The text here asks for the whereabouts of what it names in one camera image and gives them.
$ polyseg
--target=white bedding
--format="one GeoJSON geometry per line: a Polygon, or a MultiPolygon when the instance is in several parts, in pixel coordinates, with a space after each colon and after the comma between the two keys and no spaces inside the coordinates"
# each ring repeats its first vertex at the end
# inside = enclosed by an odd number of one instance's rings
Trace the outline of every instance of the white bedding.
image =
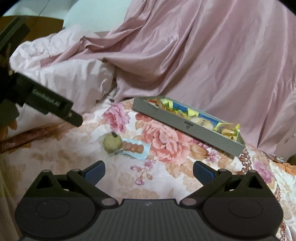
{"type": "MultiPolygon", "coordinates": [[[[74,111],[85,113],[110,91],[114,65],[92,59],[71,60],[41,68],[40,60],[62,53],[82,36],[92,35],[92,32],[82,31],[81,26],[76,25],[58,34],[25,42],[11,56],[10,66],[14,71],[73,101],[74,111]]],[[[27,105],[19,107],[19,112],[18,129],[10,129],[7,138],[33,128],[63,122],[52,114],[45,116],[27,105]]]]}

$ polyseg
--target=floral bedsheet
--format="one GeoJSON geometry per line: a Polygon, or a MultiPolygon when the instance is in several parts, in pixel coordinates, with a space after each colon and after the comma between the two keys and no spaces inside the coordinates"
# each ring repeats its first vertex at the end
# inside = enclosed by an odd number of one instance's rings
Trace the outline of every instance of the floral bedsheet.
{"type": "Polygon", "coordinates": [[[193,163],[201,160],[214,169],[226,168],[234,174],[250,169],[260,173],[284,210],[278,231],[280,241],[296,240],[296,179],[249,145],[239,157],[231,158],[211,146],[132,110],[133,100],[116,105],[98,105],[84,115],[79,128],[64,126],[46,138],[35,140],[0,156],[5,186],[18,203],[43,169],[64,174],[84,169],[104,160],[106,174],[97,187],[121,201],[123,198],[180,201],[202,184],[192,173],[193,163]],[[98,138],[115,131],[124,138],[150,143],[146,161],[126,156],[104,156],[98,138]]]}

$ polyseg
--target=pink flower print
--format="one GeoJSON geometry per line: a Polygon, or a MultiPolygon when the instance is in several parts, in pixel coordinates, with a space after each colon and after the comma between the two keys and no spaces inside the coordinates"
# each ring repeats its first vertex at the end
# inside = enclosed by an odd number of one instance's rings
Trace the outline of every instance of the pink flower print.
{"type": "Polygon", "coordinates": [[[140,186],[143,186],[145,184],[145,182],[143,181],[143,179],[141,177],[138,177],[136,179],[135,183],[140,186]]]}
{"type": "Polygon", "coordinates": [[[144,166],[151,170],[153,169],[154,163],[151,160],[146,159],[146,161],[144,162],[144,166]]]}
{"type": "Polygon", "coordinates": [[[205,150],[210,148],[207,144],[205,144],[205,143],[203,143],[203,142],[201,142],[201,141],[199,141],[197,139],[193,139],[193,143],[198,145],[198,146],[201,146],[205,150]]]}
{"type": "Polygon", "coordinates": [[[219,160],[219,157],[220,157],[219,152],[216,151],[215,149],[211,149],[209,151],[209,157],[207,158],[207,161],[214,163],[219,160]]]}
{"type": "Polygon", "coordinates": [[[266,184],[269,184],[272,182],[274,175],[273,175],[272,171],[269,170],[267,168],[267,166],[264,165],[262,162],[260,162],[260,161],[254,162],[253,168],[254,168],[254,170],[256,170],[260,174],[260,176],[262,177],[262,179],[264,180],[264,182],[266,184]]]}
{"type": "Polygon", "coordinates": [[[137,165],[132,165],[130,168],[131,168],[132,171],[137,171],[137,172],[142,171],[142,168],[138,167],[137,165]]]}
{"type": "Polygon", "coordinates": [[[112,105],[102,115],[105,122],[110,125],[111,131],[124,133],[129,124],[130,116],[124,111],[122,103],[112,105]]]}
{"type": "Polygon", "coordinates": [[[181,165],[190,154],[192,138],[158,121],[147,122],[142,131],[142,141],[151,144],[151,154],[164,163],[181,165]]]}

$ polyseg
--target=snack package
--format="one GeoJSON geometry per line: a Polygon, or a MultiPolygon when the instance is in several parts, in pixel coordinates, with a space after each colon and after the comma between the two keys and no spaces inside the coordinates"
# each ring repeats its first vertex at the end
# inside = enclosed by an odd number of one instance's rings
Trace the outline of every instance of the snack package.
{"type": "Polygon", "coordinates": [[[198,112],[193,111],[187,107],[184,107],[168,99],[164,99],[164,100],[156,99],[155,102],[159,108],[169,111],[171,113],[174,113],[175,115],[181,116],[187,120],[190,120],[193,116],[198,115],[198,112]]]}
{"type": "Polygon", "coordinates": [[[213,130],[215,126],[218,125],[219,121],[209,117],[209,116],[206,116],[206,115],[203,115],[203,114],[198,114],[197,117],[193,117],[191,118],[190,120],[191,122],[195,123],[195,124],[199,124],[201,126],[203,126],[204,128],[207,128],[209,130],[213,130]]]}
{"type": "Polygon", "coordinates": [[[240,132],[240,124],[235,126],[232,123],[219,122],[213,130],[231,140],[237,141],[237,137],[240,132]]]}
{"type": "Polygon", "coordinates": [[[151,145],[141,141],[123,139],[115,132],[107,133],[101,138],[102,147],[108,155],[126,154],[137,160],[146,160],[151,145]]]}

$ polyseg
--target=white pillow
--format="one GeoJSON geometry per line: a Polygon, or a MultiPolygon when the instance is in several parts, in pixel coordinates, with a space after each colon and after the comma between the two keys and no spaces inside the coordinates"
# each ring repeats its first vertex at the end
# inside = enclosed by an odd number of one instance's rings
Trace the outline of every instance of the white pillow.
{"type": "Polygon", "coordinates": [[[124,21],[131,0],[78,0],[64,19],[64,27],[79,24],[83,30],[110,31],[124,21]]]}

